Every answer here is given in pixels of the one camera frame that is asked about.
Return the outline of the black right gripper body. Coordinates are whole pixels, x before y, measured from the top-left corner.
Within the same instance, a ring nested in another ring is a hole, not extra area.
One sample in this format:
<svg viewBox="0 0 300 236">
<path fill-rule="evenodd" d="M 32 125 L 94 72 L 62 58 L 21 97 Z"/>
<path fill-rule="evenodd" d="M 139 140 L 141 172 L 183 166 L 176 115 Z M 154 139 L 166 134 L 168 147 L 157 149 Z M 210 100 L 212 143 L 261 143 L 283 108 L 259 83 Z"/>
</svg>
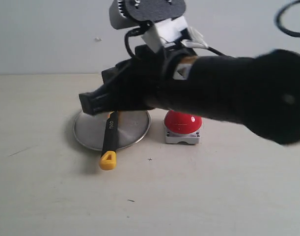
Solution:
<svg viewBox="0 0 300 236">
<path fill-rule="evenodd" d="M 166 48 L 154 53 L 148 46 L 139 45 L 135 55 L 103 70 L 100 87 L 101 111 L 150 110 L 145 104 L 146 94 L 163 78 L 163 70 L 171 57 L 195 56 L 193 49 Z"/>
</svg>

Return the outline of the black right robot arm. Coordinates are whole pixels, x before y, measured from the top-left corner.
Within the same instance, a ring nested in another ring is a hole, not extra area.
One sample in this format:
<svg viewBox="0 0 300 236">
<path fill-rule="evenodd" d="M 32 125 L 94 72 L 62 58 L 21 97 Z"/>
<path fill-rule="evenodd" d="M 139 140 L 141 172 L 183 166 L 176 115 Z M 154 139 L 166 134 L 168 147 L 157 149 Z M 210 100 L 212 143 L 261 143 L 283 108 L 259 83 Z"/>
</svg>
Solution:
<svg viewBox="0 0 300 236">
<path fill-rule="evenodd" d="M 277 49 L 255 58 L 147 52 L 106 74 L 97 90 L 79 95 L 84 113 L 159 108 L 241 124 L 280 145 L 300 142 L 296 52 Z"/>
</svg>

